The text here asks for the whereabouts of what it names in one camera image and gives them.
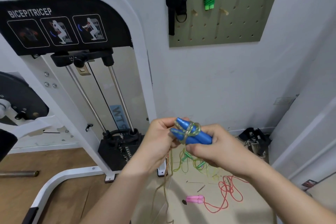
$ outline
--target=blue jump rope handle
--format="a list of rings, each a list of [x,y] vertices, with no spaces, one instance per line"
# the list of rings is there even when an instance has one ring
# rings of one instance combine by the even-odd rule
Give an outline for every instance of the blue jump rope handle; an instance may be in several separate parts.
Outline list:
[[[186,130],[188,126],[190,125],[190,122],[187,120],[183,120],[181,118],[177,118],[176,121],[181,125],[181,127]],[[195,132],[196,126],[193,126],[191,132]],[[181,135],[180,133],[177,133],[177,131],[180,131],[176,128],[171,128],[170,132],[178,139],[178,140],[183,140],[184,135]],[[199,132],[198,135],[196,136],[190,136],[187,138],[185,141],[185,144],[195,144],[195,143],[200,143],[200,144],[212,144],[212,137],[209,136],[208,134],[204,133],[203,131]]]

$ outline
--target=pegboard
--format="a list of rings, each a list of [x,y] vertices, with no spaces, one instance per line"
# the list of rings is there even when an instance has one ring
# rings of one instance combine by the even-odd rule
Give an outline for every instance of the pegboard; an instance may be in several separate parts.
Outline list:
[[[175,19],[170,47],[260,41],[274,0],[215,0],[205,10],[203,0],[187,0],[187,20]]]

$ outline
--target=forearm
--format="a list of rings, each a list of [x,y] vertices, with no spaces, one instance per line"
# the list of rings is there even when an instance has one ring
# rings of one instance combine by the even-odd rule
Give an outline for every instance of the forearm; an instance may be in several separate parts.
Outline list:
[[[285,224],[336,223],[327,210],[263,161],[249,182]]]
[[[129,224],[149,172],[141,160],[133,158],[108,191],[89,211],[81,224]]]

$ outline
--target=right hand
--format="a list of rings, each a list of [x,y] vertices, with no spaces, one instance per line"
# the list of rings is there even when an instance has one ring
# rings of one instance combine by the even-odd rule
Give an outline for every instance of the right hand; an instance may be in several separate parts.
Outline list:
[[[233,175],[250,177],[260,160],[243,144],[218,124],[202,126],[202,131],[212,137],[212,144],[188,144],[186,150],[212,166],[229,171]]]

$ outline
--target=instruction diagram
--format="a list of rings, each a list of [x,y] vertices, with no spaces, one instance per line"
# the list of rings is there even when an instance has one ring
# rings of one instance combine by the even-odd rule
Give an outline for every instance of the instruction diagram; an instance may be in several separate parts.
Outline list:
[[[50,46],[40,26],[34,19],[7,21],[7,24],[25,48]]]
[[[89,44],[107,41],[99,14],[76,15],[72,18],[83,43]]]
[[[54,45],[78,44],[78,39],[67,17],[43,18],[40,21]]]

